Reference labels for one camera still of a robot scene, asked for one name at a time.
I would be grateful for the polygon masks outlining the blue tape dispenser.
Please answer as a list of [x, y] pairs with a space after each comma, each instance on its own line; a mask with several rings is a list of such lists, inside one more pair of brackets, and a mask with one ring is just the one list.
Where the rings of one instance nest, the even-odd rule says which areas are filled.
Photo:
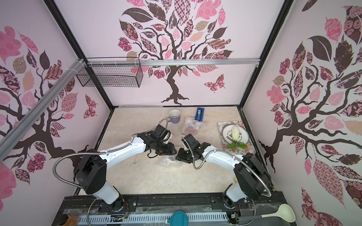
[[202, 108], [202, 107], [197, 108], [197, 111], [196, 111], [196, 114], [195, 114], [195, 120], [196, 121], [199, 121], [199, 122], [203, 121], [204, 111], [205, 111], [205, 109]]

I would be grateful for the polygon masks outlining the red mug black handle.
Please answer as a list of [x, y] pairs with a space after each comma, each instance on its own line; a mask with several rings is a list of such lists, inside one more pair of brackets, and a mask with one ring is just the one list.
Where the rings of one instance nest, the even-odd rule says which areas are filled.
[[201, 128], [202, 128], [202, 125], [200, 125], [200, 124], [188, 125], [185, 128], [185, 133], [191, 134], [191, 135], [197, 135]]

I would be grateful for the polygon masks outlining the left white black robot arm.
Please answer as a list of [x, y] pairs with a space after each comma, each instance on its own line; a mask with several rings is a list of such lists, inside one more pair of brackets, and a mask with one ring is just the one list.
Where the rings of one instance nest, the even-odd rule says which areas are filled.
[[169, 142], [171, 137], [172, 134], [169, 132], [160, 138], [142, 133], [132, 142], [96, 154], [87, 153], [74, 170], [74, 177], [86, 194], [101, 199], [108, 205], [121, 208], [124, 198], [107, 182], [107, 171], [118, 163], [148, 150], [155, 150], [156, 156], [176, 154], [174, 144]]

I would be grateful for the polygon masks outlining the clear bubble wrap sheet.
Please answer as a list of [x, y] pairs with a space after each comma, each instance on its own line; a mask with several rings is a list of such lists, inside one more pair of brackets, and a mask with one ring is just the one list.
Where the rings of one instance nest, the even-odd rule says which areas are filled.
[[205, 124], [203, 122], [197, 121], [191, 117], [186, 117], [183, 125], [183, 133], [185, 135], [197, 135], [204, 126]]
[[176, 155], [165, 155], [160, 160], [159, 165], [164, 168], [179, 168], [182, 162], [176, 160]]

